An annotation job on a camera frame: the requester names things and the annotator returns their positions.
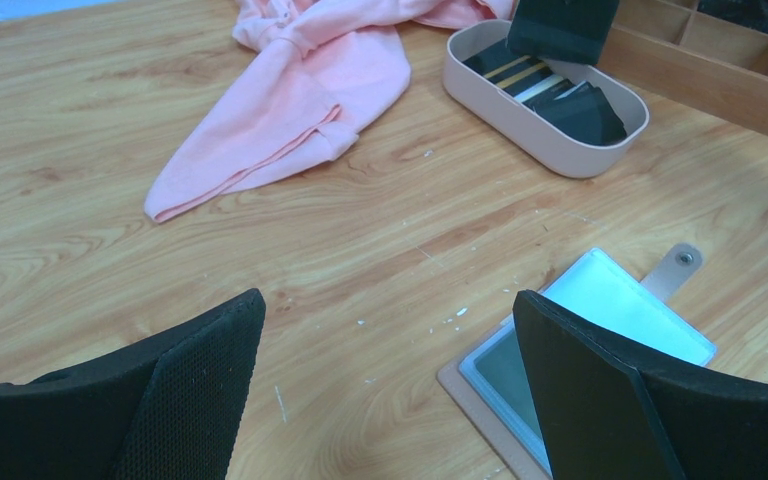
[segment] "storage box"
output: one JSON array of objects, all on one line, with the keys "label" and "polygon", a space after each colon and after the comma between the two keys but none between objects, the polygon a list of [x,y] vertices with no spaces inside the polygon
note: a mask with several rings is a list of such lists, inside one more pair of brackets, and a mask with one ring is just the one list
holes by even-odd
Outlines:
[{"label": "storage box", "polygon": [[610,146],[574,140],[513,99],[463,61],[507,37],[511,22],[487,20],[455,32],[447,43],[443,85],[458,102],[493,126],[550,170],[567,177],[599,175],[617,162],[649,124],[649,110],[633,91],[588,65],[543,59],[573,83],[600,87],[623,121],[628,137]]},{"label": "storage box", "polygon": [[618,79],[768,135],[768,35],[698,0],[621,0],[597,65]]}]

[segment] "wooden box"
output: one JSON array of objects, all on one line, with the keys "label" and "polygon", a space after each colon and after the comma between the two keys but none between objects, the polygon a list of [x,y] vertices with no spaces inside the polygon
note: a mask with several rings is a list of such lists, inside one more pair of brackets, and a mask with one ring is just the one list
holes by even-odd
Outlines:
[{"label": "wooden box", "polygon": [[768,35],[698,0],[621,0],[599,69],[768,135]]}]

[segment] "gold stripe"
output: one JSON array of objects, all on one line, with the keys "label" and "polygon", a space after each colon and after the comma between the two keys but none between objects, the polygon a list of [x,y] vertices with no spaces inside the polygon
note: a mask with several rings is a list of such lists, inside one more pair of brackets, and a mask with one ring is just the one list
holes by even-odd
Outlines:
[{"label": "gold stripe", "polygon": [[492,70],[489,73],[485,73],[484,74],[484,78],[490,78],[490,77],[496,76],[496,75],[504,72],[505,70],[513,67],[514,65],[519,65],[520,63],[528,60],[529,58],[531,58],[531,57],[528,56],[528,55],[526,55],[524,57],[519,57],[519,58],[517,58],[516,60],[514,60],[512,62],[508,62],[507,64],[502,65],[501,67],[497,68],[496,70]]},{"label": "gold stripe", "polygon": [[517,73],[516,75],[513,75],[511,77],[508,77],[501,82],[497,83],[496,86],[499,88],[507,88],[513,85],[514,83],[522,80],[523,78],[531,75],[532,73],[541,70],[543,67],[545,67],[546,64],[544,62],[540,62],[537,65],[534,65],[533,67],[526,68],[525,70]]}]

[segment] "folded pink fabric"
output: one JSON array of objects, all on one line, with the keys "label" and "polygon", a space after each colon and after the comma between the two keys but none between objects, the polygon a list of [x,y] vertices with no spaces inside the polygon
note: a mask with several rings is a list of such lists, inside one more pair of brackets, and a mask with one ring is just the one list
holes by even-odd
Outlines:
[{"label": "folded pink fabric", "polygon": [[237,3],[232,35],[260,53],[155,180],[145,201],[155,222],[342,155],[410,81],[393,25],[459,29],[513,9],[513,0]]}]

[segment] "card holder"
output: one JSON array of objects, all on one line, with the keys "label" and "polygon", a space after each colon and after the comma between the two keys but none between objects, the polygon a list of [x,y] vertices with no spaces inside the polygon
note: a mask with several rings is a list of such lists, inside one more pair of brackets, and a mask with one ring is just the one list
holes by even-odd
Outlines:
[{"label": "card holder", "polygon": [[[541,294],[594,324],[704,366],[716,346],[664,303],[702,263],[698,250],[678,244],[638,282],[593,248]],[[512,315],[437,378],[514,475],[551,478]]]}]

